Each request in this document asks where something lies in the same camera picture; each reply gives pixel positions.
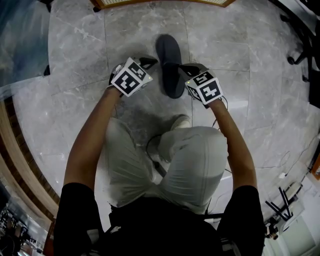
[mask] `gray marble tile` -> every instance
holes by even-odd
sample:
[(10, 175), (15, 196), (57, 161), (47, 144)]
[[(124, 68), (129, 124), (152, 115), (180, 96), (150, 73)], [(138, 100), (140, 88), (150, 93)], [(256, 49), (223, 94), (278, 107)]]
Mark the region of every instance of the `gray marble tile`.
[(245, 43), (211, 41), (197, 38), (188, 30), (190, 61), (201, 63), (209, 69), (249, 71), (249, 47)]
[(300, 101), (309, 101), (309, 84), (286, 77), (282, 78), (282, 94), (292, 96)]
[(155, 43), (161, 34), (172, 35), (180, 46), (182, 62), (189, 62), (182, 2), (159, 1), (126, 5), (106, 9), (104, 13), (111, 70), (134, 54), (149, 54), (157, 58)]
[(246, 15), (244, 10), (236, 5), (221, 8), (185, 2), (184, 13), (189, 40), (198, 38), (207, 42), (247, 42)]
[(49, 82), (52, 87), (64, 92), (108, 77), (104, 37), (87, 35), (54, 16), (50, 19), (49, 31)]
[(250, 52), (250, 71), (281, 72), (286, 55), (282, 52), (280, 33), (263, 22), (252, 23), (247, 28)]
[(264, 165), (266, 154), (273, 138), (274, 126), (248, 129), (244, 132), (244, 140), (250, 150), (254, 166), (260, 168)]
[(279, 118), (263, 165), (283, 167), (286, 173), (298, 161), (308, 165), (319, 143), (320, 109), (296, 97), (294, 91), (284, 90), (282, 94)]
[(66, 166), (69, 154), (49, 154), (34, 156), (42, 174), (53, 188), (61, 196), (64, 185)]
[(237, 0), (233, 6), (245, 12), (248, 25), (260, 23), (274, 28), (282, 28), (278, 8), (269, 4), (267, 0)]
[(230, 103), (249, 100), (250, 73), (231, 70), (214, 70), (224, 96)]
[(96, 38), (105, 41), (103, 11), (94, 12), (93, 5), (87, 0), (55, 0), (52, 3), (51, 16), (74, 27), (74, 31), (84, 38)]
[(33, 155), (64, 154), (68, 147), (56, 122), (48, 77), (37, 77), (13, 97), (17, 118)]
[(178, 99), (164, 95), (159, 73), (153, 81), (131, 97), (122, 97), (116, 106), (118, 118), (132, 130), (136, 143), (145, 146), (151, 136), (168, 131), (177, 115), (192, 117), (192, 99), (187, 90)]
[(101, 98), (107, 83), (107, 81), (100, 81), (86, 84), (52, 96), (56, 121), (61, 127), (69, 150)]
[(250, 94), (246, 129), (277, 122), (281, 100), (281, 72), (250, 72)]

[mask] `black shoe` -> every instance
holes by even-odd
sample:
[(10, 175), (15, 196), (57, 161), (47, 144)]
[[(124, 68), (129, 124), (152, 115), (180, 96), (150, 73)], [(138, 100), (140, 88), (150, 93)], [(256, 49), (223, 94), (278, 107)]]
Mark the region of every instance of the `black shoe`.
[(178, 73), (182, 60), (177, 41), (169, 34), (161, 35), (155, 43), (155, 49), (162, 68), (165, 93), (172, 99), (180, 98), (185, 90), (185, 82)]

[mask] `black sleeve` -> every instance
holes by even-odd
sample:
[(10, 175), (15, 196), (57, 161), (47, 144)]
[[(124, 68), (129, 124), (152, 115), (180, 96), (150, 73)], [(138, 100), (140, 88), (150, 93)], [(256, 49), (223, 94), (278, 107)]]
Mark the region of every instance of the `black sleeve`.
[(80, 256), (88, 253), (102, 235), (94, 192), (79, 183), (65, 185), (54, 227), (54, 255)]
[(262, 255), (265, 225), (255, 187), (241, 186), (233, 192), (217, 231), (235, 243), (242, 256)]

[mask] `shoe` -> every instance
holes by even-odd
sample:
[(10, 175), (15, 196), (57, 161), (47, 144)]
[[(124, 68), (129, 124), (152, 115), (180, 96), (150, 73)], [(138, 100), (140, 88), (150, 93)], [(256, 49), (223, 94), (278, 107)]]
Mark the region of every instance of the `shoe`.
[(185, 114), (180, 115), (171, 126), (170, 131), (191, 127), (191, 118)]
[(157, 39), (155, 49), (162, 68), (164, 91), (170, 98), (178, 99), (185, 91), (185, 82), (178, 73), (182, 65), (179, 45), (171, 35), (164, 34)]

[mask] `light gray trousers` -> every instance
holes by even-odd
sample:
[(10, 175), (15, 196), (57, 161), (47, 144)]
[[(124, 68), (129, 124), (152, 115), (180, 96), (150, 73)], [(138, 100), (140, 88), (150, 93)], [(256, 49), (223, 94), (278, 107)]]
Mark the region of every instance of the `light gray trousers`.
[(109, 203), (122, 207), (142, 196), (158, 197), (203, 214), (226, 167), (227, 139), (211, 127), (181, 128), (162, 135), (158, 152), (170, 167), (156, 185), (127, 125), (110, 119), (104, 145)]

